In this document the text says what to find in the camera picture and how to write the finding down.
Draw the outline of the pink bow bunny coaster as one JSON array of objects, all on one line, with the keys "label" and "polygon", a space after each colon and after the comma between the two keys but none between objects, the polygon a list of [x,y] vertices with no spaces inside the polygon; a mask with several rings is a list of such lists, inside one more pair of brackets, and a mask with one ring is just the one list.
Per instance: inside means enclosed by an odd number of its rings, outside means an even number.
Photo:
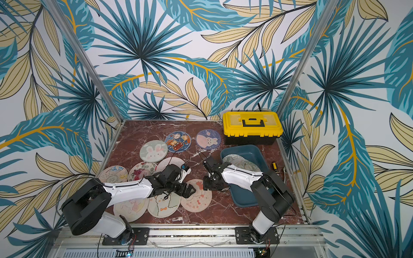
[{"label": "pink bow bunny coaster", "polygon": [[188,181],[196,192],[189,198],[181,198],[182,207],[189,212],[201,212],[205,210],[211,203],[213,194],[210,190],[205,190],[203,181],[199,179],[192,179]]}]

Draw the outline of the green tulip bunny coaster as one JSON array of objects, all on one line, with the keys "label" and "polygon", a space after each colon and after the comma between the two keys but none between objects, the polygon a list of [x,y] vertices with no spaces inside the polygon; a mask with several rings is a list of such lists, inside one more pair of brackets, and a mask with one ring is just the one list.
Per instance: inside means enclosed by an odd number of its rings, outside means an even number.
[{"label": "green tulip bunny coaster", "polygon": [[260,168],[254,164],[253,162],[250,162],[248,160],[245,159],[236,159],[231,161],[231,163],[243,170],[248,170],[248,171],[252,171],[252,172],[261,172]]}]

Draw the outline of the teal plastic storage tray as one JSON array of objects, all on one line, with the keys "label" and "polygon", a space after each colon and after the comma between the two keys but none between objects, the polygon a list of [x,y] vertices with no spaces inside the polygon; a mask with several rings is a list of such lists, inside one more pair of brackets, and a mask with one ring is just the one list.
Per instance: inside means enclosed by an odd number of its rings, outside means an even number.
[{"label": "teal plastic storage tray", "polygon": [[[260,168],[261,172],[267,172],[270,169],[260,149],[255,145],[243,145],[223,149],[220,153],[221,161],[229,154],[237,154],[246,160],[253,162]],[[231,184],[230,192],[235,205],[238,207],[252,207],[258,205],[257,200],[251,191]]]}]

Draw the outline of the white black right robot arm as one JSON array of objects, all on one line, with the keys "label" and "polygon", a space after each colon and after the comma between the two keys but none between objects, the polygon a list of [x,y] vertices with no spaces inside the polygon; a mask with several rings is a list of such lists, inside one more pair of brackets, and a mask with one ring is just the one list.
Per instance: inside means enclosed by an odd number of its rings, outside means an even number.
[{"label": "white black right robot arm", "polygon": [[273,170],[253,172],[231,163],[220,163],[212,157],[203,161],[208,175],[203,178],[203,187],[210,191],[223,191],[230,185],[238,186],[254,194],[260,212],[249,226],[250,238],[258,243],[285,213],[293,208],[294,195]]}]

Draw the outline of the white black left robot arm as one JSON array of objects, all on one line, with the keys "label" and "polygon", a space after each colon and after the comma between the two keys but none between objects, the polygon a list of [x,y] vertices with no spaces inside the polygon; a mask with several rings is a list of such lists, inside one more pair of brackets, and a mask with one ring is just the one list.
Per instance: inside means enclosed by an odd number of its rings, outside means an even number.
[{"label": "white black left robot arm", "polygon": [[193,186],[183,182],[190,172],[186,164],[180,167],[169,164],[162,172],[138,181],[102,183],[93,178],[62,204],[61,211],[72,235],[89,231],[112,238],[128,235],[132,229],[126,219],[116,217],[106,212],[106,209],[121,202],[171,193],[188,198],[196,192]]}]

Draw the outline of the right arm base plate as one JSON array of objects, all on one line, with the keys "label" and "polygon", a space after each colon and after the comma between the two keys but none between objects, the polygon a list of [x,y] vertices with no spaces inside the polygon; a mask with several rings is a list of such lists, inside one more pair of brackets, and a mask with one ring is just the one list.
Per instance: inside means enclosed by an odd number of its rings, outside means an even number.
[{"label": "right arm base plate", "polygon": [[252,226],[236,227],[235,238],[238,245],[278,244],[280,242],[276,227],[271,227],[266,233],[260,234]]}]

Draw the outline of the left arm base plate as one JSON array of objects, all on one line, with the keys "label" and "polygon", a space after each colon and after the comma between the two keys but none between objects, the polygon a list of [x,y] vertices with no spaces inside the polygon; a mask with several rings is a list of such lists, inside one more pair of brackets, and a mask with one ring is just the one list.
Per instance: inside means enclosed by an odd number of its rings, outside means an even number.
[{"label": "left arm base plate", "polygon": [[116,238],[104,237],[103,246],[145,246],[149,237],[148,227],[133,227],[126,229],[124,233]]}]

